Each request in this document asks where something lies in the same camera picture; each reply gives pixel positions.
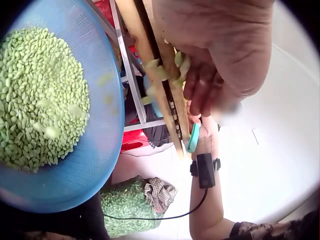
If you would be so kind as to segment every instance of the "blue colander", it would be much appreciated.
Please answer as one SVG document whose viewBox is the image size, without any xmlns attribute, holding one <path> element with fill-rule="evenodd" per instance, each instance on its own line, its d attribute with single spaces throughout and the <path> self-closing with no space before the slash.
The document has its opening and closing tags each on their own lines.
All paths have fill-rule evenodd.
<svg viewBox="0 0 320 240">
<path fill-rule="evenodd" d="M 10 31 L 32 26 L 48 28 L 64 39 L 82 63 L 89 85 L 90 120 L 74 152 L 59 159 L 58 165 L 28 174 L 0 164 L 0 198 L 29 212 L 60 212 L 91 198 L 109 178 L 123 136 L 123 92 L 111 45 L 84 0 L 37 0 Z M 99 87 L 99 79 L 107 73 L 113 73 L 113 78 Z M 111 104 L 104 103 L 106 95 L 112 97 Z"/>
</svg>

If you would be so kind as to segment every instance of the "green bean pile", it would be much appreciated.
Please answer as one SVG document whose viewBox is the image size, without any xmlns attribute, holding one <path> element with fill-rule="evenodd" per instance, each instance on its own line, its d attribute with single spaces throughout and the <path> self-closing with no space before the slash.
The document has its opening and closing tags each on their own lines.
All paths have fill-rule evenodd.
<svg viewBox="0 0 320 240">
<path fill-rule="evenodd" d="M 63 39 L 47 28 L 9 33 L 0 45 L 0 161 L 36 173 L 64 159 L 88 124 L 88 93 Z"/>
</svg>

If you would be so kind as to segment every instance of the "black wristband device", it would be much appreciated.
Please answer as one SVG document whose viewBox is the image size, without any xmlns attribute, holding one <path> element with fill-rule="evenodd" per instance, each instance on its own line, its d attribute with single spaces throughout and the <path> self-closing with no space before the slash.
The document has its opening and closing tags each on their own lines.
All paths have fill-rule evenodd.
<svg viewBox="0 0 320 240">
<path fill-rule="evenodd" d="M 199 178 L 199 186 L 201 189 L 211 188 L 216 185 L 215 173 L 221 167 L 220 159 L 212 160 L 210 153 L 199 154 L 196 160 L 190 165 L 190 173 L 194 177 Z"/>
</svg>

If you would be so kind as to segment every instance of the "skin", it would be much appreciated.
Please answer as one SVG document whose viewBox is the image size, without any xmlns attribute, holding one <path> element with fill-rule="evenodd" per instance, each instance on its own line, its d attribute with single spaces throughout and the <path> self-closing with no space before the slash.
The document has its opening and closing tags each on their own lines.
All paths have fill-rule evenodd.
<svg viewBox="0 0 320 240">
<path fill-rule="evenodd" d="M 192 115 L 228 111 L 261 88 L 271 55 L 272 5 L 272 0 L 152 0 L 163 37 L 191 58 L 184 97 L 192 100 Z"/>
</svg>

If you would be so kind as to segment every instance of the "plaid towel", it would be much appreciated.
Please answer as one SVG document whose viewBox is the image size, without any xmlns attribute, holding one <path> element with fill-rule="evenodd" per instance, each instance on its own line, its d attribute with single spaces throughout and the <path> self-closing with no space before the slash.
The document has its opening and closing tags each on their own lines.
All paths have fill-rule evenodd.
<svg viewBox="0 0 320 240">
<path fill-rule="evenodd" d="M 157 213 L 164 213 L 173 203 L 178 190 L 173 186 L 165 185 L 159 178 L 149 178 L 147 182 L 144 187 L 146 202 L 152 205 Z"/>
</svg>

